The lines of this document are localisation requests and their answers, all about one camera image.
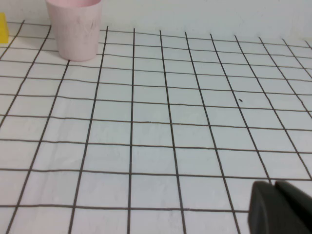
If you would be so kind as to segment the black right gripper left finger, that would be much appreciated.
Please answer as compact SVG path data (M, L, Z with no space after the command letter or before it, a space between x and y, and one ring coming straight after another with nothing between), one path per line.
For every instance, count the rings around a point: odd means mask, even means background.
M290 234L293 213L277 189L263 181L252 187L248 224L252 234Z

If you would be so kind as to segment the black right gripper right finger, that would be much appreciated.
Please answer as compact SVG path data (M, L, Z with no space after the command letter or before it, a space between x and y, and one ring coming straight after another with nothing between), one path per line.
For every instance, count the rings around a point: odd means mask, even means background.
M277 181L275 187L287 200L294 213L312 233L312 197L285 181Z

